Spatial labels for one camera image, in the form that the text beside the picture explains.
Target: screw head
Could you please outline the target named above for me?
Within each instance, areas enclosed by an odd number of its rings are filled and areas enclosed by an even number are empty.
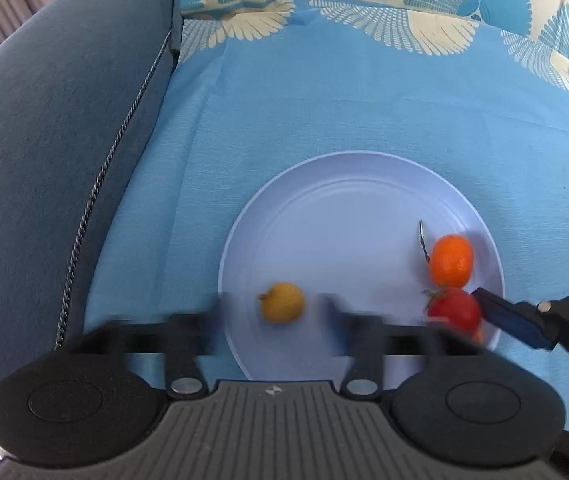
[[[202,390],[202,383],[193,377],[181,377],[171,383],[171,389],[177,394],[197,394]]]
[[[551,310],[551,303],[549,301],[541,301],[538,303],[538,312],[542,312],[543,314],[549,312]]]
[[[378,385],[369,379],[353,379],[347,383],[347,390],[352,395],[367,396],[375,394]]]

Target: plate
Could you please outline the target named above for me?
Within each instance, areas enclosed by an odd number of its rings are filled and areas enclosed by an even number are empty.
[[[471,241],[467,290],[482,286],[504,295],[498,250],[481,216],[449,182],[415,162],[388,153],[329,153],[263,186],[233,225],[218,274],[218,292],[228,293],[227,340],[247,378],[340,384],[349,358],[336,355],[321,294],[337,294],[351,312],[423,322],[425,290],[434,285],[419,243],[420,220],[427,248],[451,233]],[[285,326],[260,316],[257,297],[276,282],[305,292],[305,314]],[[498,335],[483,325],[489,347]],[[387,356],[385,388],[419,366],[416,357]]]

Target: blue sofa armrest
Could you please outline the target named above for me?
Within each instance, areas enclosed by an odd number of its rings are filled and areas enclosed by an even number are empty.
[[[0,46],[0,379],[53,347],[85,204],[158,57],[88,222],[68,336],[82,331],[106,232],[174,68],[169,48],[159,55],[172,2],[55,0]]]

